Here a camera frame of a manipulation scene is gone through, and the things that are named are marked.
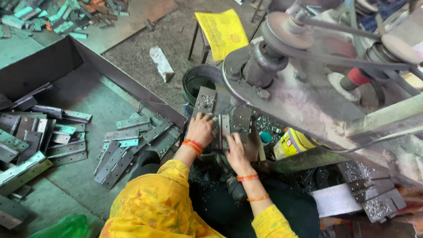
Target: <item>yellow paper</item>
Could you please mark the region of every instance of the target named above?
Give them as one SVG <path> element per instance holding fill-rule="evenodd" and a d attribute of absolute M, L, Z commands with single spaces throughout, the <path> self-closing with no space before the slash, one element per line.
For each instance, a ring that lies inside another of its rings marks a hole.
<path fill-rule="evenodd" d="M 195 17 L 209 41 L 213 60 L 223 60 L 230 52 L 248 45 L 244 28 L 236 12 L 196 12 Z"/>

